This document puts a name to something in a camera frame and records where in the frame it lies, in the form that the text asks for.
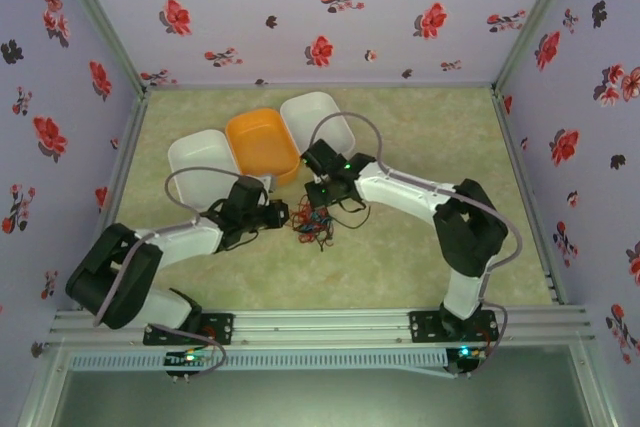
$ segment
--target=orange plastic bin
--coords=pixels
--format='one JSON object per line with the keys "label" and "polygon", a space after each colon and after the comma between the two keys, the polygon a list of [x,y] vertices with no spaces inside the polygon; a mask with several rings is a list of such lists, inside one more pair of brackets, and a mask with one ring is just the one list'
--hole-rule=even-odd
{"label": "orange plastic bin", "polygon": [[243,174],[275,175],[279,186],[295,180],[300,156],[277,110],[240,114],[227,123],[225,134]]}

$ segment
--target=white plastic bin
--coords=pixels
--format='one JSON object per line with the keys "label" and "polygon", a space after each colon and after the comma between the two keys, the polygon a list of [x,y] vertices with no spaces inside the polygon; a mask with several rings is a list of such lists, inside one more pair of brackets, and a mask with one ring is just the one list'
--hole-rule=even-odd
{"label": "white plastic bin", "polygon": [[[203,130],[176,140],[169,147],[171,172],[185,167],[215,167],[240,173],[227,138],[219,130]],[[236,177],[217,172],[194,171],[174,177],[178,196],[187,205],[207,210],[218,199],[229,196]]]}
{"label": "white plastic bin", "polygon": [[[280,107],[280,115],[296,144],[299,153],[309,148],[311,134],[316,125],[327,115],[340,112],[338,105],[329,94],[311,92],[287,100]],[[356,139],[344,117],[334,117],[320,127],[316,139],[323,139],[347,160],[356,151]]]}

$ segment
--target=enclosure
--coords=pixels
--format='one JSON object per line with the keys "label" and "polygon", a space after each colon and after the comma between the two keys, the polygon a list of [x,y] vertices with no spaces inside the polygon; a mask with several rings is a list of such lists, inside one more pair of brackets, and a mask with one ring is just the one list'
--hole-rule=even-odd
{"label": "enclosure", "polygon": [[[629,0],[0,5],[6,425],[634,425]],[[370,202],[332,211],[330,244],[287,225],[159,271],[155,288],[232,319],[227,363],[172,386],[167,353],[179,347],[145,345],[146,322],[94,328],[65,285],[108,226],[188,221],[164,192],[176,142],[230,139],[241,114],[317,92],[380,130],[386,165],[473,179],[517,227],[522,253],[487,274],[486,301],[509,314],[491,308],[500,345],[468,382],[441,378],[452,349],[482,342],[416,340],[416,313],[438,309],[452,274],[433,225]],[[377,155],[370,126],[347,125],[355,150]],[[269,192],[291,212],[313,179],[298,162]],[[516,245],[510,232],[498,257]]]}

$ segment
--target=cable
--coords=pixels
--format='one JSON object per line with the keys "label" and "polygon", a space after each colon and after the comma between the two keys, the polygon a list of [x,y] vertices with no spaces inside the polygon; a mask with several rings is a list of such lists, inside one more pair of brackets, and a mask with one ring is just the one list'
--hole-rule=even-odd
{"label": "cable", "polygon": [[[192,171],[207,171],[207,172],[218,172],[220,174],[227,174],[227,175],[232,175],[234,177],[237,177],[238,179],[240,177],[242,177],[242,175],[236,173],[236,172],[231,172],[230,170],[224,170],[224,169],[218,169],[216,167],[204,167],[204,166],[199,166],[199,167],[185,167],[184,169],[178,169],[175,172],[172,172],[166,179],[164,179],[164,193],[165,195],[169,198],[169,200],[171,202],[173,202],[174,204],[176,204],[179,207],[182,207],[183,209],[188,210],[189,212],[191,212],[193,214],[194,220],[193,220],[193,225],[198,225],[200,223],[200,212],[197,211],[197,209],[194,209],[193,207],[191,207],[188,204],[185,204],[184,202],[181,202],[180,200],[176,199],[173,194],[169,191],[169,185],[171,183],[171,180],[184,173],[184,172],[192,172]],[[264,187],[262,188],[262,191],[264,193],[265,196],[265,200],[267,199],[267,192],[264,189]]]}
{"label": "cable", "polygon": [[491,352],[487,353],[487,358],[484,359],[484,361],[478,367],[476,367],[476,369],[473,371],[473,375],[476,375],[478,371],[484,369],[484,366],[487,365],[489,359],[493,358],[493,356],[495,355],[495,351],[500,345],[500,342],[502,342],[502,338],[504,337],[504,332],[507,330],[507,323],[509,321],[509,313],[507,312],[507,309],[504,308],[504,306],[487,301],[483,302],[487,307],[493,307],[494,309],[500,309],[502,311],[502,326],[500,327],[500,333],[498,334],[496,342],[493,344],[493,347],[491,347]]}
{"label": "cable", "polygon": [[356,229],[359,229],[360,227],[362,227],[367,222],[367,220],[369,220],[369,216],[370,215],[371,215],[371,206],[367,207],[367,215],[365,216],[364,220],[362,222],[360,222],[358,225],[347,225],[347,224],[343,223],[342,221],[336,219],[333,215],[331,216],[331,220],[333,220],[337,224],[340,224],[343,227],[346,227],[347,229],[356,230]]}
{"label": "cable", "polygon": [[320,130],[320,127],[322,127],[322,125],[327,122],[328,120],[334,118],[334,117],[355,117],[357,119],[360,119],[362,121],[364,121],[367,125],[369,125],[369,127],[371,127],[371,129],[373,130],[374,134],[376,135],[376,138],[378,140],[378,150],[376,153],[376,161],[378,163],[378,167],[380,167],[380,170],[385,174],[388,175],[389,177],[396,179],[396,180],[400,180],[402,182],[406,182],[410,185],[413,185],[415,187],[419,187],[419,188],[423,188],[426,189],[429,192],[435,192],[437,194],[442,194],[442,195],[446,195],[448,197],[451,197],[453,199],[459,200],[460,202],[464,202],[468,205],[472,205],[474,207],[477,207],[480,210],[483,210],[484,212],[487,212],[488,214],[494,216],[495,218],[497,218],[498,220],[500,220],[501,222],[503,222],[507,228],[511,231],[511,233],[513,234],[513,236],[516,239],[516,248],[515,250],[508,255],[507,257],[505,257],[504,259],[490,265],[487,267],[486,271],[485,271],[485,277],[483,279],[482,285],[480,286],[480,293],[478,295],[478,298],[480,299],[480,302],[484,302],[485,305],[489,306],[489,307],[494,307],[497,309],[502,310],[503,315],[504,315],[504,319],[502,321],[502,328],[500,330],[500,334],[498,336],[498,340],[496,341],[496,343],[494,344],[493,348],[491,349],[491,354],[487,357],[487,359],[485,359],[485,361],[481,364],[481,366],[485,365],[487,363],[487,360],[489,360],[489,357],[492,357],[494,355],[494,352],[496,351],[498,345],[500,345],[500,342],[502,341],[502,337],[504,335],[505,330],[507,329],[507,322],[508,322],[508,314],[507,314],[507,309],[505,309],[503,306],[498,305],[498,304],[493,304],[491,302],[486,302],[484,301],[484,293],[487,289],[487,285],[489,283],[489,277],[491,276],[491,272],[493,272],[495,269],[497,269],[498,267],[501,267],[503,265],[508,264],[509,262],[511,262],[512,260],[516,259],[521,253],[522,253],[522,235],[520,234],[520,231],[518,230],[518,228],[515,226],[515,224],[513,222],[511,222],[509,219],[507,219],[504,215],[502,215],[500,212],[498,212],[497,210],[489,207],[488,205],[483,204],[482,202],[478,202],[475,199],[471,199],[469,197],[466,197],[464,195],[460,195],[457,192],[453,192],[447,189],[441,189],[435,185],[430,184],[429,182],[422,180],[422,179],[414,179],[414,178],[410,178],[410,177],[406,177],[404,175],[400,175],[395,173],[394,171],[392,171],[389,167],[387,167],[386,165],[384,165],[384,163],[382,162],[382,146],[383,146],[383,141],[382,141],[382,134],[380,133],[380,130],[378,130],[378,128],[375,126],[375,124],[373,122],[371,122],[369,119],[367,119],[364,115],[362,114],[357,114],[355,112],[336,112],[334,114],[330,114],[328,116],[326,116],[324,119],[322,119],[315,127],[315,129],[313,129],[313,132],[311,134],[311,140],[309,141],[309,147],[311,147],[315,141],[316,135],[318,134],[318,131]]}
{"label": "cable", "polygon": [[229,252],[231,250],[235,250],[238,247],[242,247],[243,245],[247,245],[250,244],[251,242],[253,242],[254,240],[256,240],[258,238],[258,235],[260,235],[260,232],[257,230],[253,231],[256,235],[254,235],[253,237],[251,237],[248,240],[245,240],[244,242],[240,242],[239,244],[234,245],[233,247],[229,247],[228,249],[225,249],[225,252]]}
{"label": "cable", "polygon": [[320,252],[324,247],[331,247],[333,243],[332,217],[326,208],[312,209],[306,195],[298,202],[298,210],[289,215],[290,226],[298,233],[298,241],[302,244],[317,242]]}
{"label": "cable", "polygon": [[315,141],[315,138],[316,138],[316,135],[318,134],[318,131],[320,130],[320,127],[322,127],[322,125],[325,122],[327,122],[328,120],[330,120],[330,119],[332,119],[334,117],[355,117],[357,119],[360,119],[360,120],[364,121],[366,124],[369,125],[369,127],[371,127],[373,129],[373,132],[376,134],[376,138],[378,139],[378,151],[376,153],[376,161],[378,163],[378,166],[380,167],[380,170],[385,175],[388,175],[392,179],[400,180],[402,182],[406,182],[408,184],[411,184],[411,185],[413,185],[415,187],[419,187],[419,188],[425,189],[425,190],[427,190],[429,192],[435,192],[437,194],[446,195],[447,197],[451,197],[453,199],[459,200],[460,202],[464,202],[464,203],[466,203],[468,205],[472,205],[474,207],[477,207],[478,209],[483,210],[483,211],[487,212],[488,214],[494,216],[495,218],[497,218],[498,220],[503,222],[509,228],[509,230],[511,231],[513,236],[516,238],[516,249],[514,250],[514,252],[511,255],[509,255],[509,256],[505,257],[504,259],[496,262],[495,264],[492,264],[491,266],[487,267],[487,271],[486,271],[487,274],[489,274],[491,271],[497,269],[498,267],[511,262],[512,260],[514,260],[516,257],[518,257],[520,255],[520,253],[522,252],[522,235],[520,234],[520,231],[513,224],[513,222],[511,222],[509,219],[507,219],[504,215],[502,215],[497,210],[492,209],[488,205],[485,205],[482,202],[478,202],[475,199],[471,199],[471,198],[466,197],[464,195],[458,194],[457,192],[453,192],[453,191],[447,190],[447,189],[441,189],[441,188],[439,188],[439,187],[437,187],[437,186],[435,186],[433,184],[430,184],[429,182],[427,182],[425,180],[405,177],[404,175],[400,175],[400,174],[394,172],[393,170],[391,170],[386,165],[384,165],[384,163],[382,162],[382,146],[383,146],[382,134],[380,133],[380,130],[378,130],[378,128],[375,126],[375,124],[373,122],[371,122],[369,119],[367,119],[364,115],[357,114],[355,112],[336,112],[336,113],[327,115],[324,119],[322,119],[318,123],[318,125],[316,125],[315,129],[313,129],[313,132],[311,134],[311,140],[309,141],[309,147],[311,147],[313,145],[313,143]]}
{"label": "cable", "polygon": [[[168,234],[168,233],[171,233],[171,232],[180,231],[180,230],[185,229],[187,227],[196,226],[196,225],[198,225],[200,223],[200,220],[201,220],[200,212],[198,212],[196,209],[194,209],[190,205],[187,205],[187,204],[179,201],[178,199],[176,199],[173,196],[173,194],[171,194],[171,192],[169,191],[169,183],[171,182],[171,179],[173,179],[174,177],[176,177],[177,175],[179,175],[179,174],[181,174],[183,172],[191,172],[191,171],[218,172],[218,173],[221,173],[221,174],[232,175],[232,176],[238,177],[238,178],[241,177],[241,175],[236,173],[236,172],[231,172],[231,171],[224,170],[224,169],[218,169],[218,168],[215,168],[215,167],[186,167],[184,169],[176,170],[175,172],[173,172],[171,175],[169,175],[165,179],[165,181],[164,181],[164,192],[167,195],[167,197],[169,198],[169,200],[171,202],[173,202],[174,204],[176,204],[176,205],[178,205],[178,206],[180,206],[180,207],[182,207],[184,209],[187,209],[190,212],[192,212],[194,214],[194,218],[191,220],[191,222],[188,222],[188,223],[179,224],[179,225],[172,225],[172,226],[169,226],[169,227],[163,227],[161,229],[158,229],[155,232],[150,232],[148,234],[145,234],[135,244],[133,244],[131,249],[129,249],[129,252],[127,252],[127,255],[125,256],[124,260],[122,261],[122,265],[120,267],[120,270],[118,271],[118,274],[116,275],[116,278],[114,279],[113,284],[111,284],[111,288],[109,289],[109,292],[105,296],[104,301],[102,302],[102,305],[100,305],[100,308],[98,309],[98,313],[96,314],[96,317],[93,320],[93,326],[94,327],[98,327],[100,325],[100,323],[102,322],[102,319],[104,317],[105,312],[107,311],[107,309],[111,305],[111,302],[113,302],[113,298],[115,297],[116,293],[118,292],[118,287],[120,287],[120,283],[122,282],[122,278],[124,277],[125,272],[129,268],[129,264],[131,263],[131,259],[133,258],[135,253],[138,251],[138,249],[147,240],[152,239],[154,237],[157,237],[160,234]],[[212,339],[208,339],[207,337],[197,336],[196,334],[190,334],[189,332],[182,332],[182,331],[171,329],[169,327],[164,327],[164,326],[157,326],[157,328],[160,328],[160,329],[164,330],[165,332],[176,333],[176,335],[181,335],[181,336],[184,336],[184,337],[191,337],[191,338],[195,338],[195,339],[198,339],[198,340],[204,340],[205,342],[207,342],[210,345],[215,345],[215,344],[212,344],[212,342],[215,342],[215,341],[213,341]],[[218,346],[220,347],[220,350],[223,352],[223,360],[226,359],[226,354],[224,353],[224,349],[222,348],[222,346],[220,344],[218,344]]]}

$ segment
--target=glass panel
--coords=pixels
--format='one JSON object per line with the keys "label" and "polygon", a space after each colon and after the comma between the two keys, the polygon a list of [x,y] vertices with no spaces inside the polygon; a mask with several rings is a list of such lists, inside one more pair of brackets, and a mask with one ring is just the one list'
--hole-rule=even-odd
{"label": "glass panel", "polygon": [[396,370],[70,373],[56,427],[591,425],[567,349],[503,348],[471,380]]}

